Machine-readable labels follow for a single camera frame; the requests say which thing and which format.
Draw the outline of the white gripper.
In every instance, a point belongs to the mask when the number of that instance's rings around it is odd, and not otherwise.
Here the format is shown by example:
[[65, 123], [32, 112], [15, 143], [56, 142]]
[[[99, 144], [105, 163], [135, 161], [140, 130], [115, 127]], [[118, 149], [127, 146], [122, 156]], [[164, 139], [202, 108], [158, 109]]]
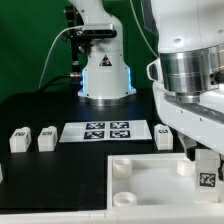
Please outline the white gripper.
[[159, 59], [149, 63], [147, 76], [153, 81], [153, 96], [161, 121], [175, 129], [190, 161], [195, 160], [197, 142], [220, 153], [219, 180], [224, 182], [224, 84], [200, 94], [198, 104], [182, 104], [164, 88]]

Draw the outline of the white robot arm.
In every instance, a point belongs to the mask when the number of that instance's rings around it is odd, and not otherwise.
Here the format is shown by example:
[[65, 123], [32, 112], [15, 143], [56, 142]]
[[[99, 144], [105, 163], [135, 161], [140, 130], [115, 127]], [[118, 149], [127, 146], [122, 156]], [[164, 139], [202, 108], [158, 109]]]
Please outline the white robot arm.
[[[123, 59], [121, 22], [102, 0], [68, 0], [87, 40], [79, 97], [94, 103], [136, 93]], [[224, 181], [224, 0], [147, 0], [158, 32], [158, 57], [148, 66], [161, 121], [219, 153]]]

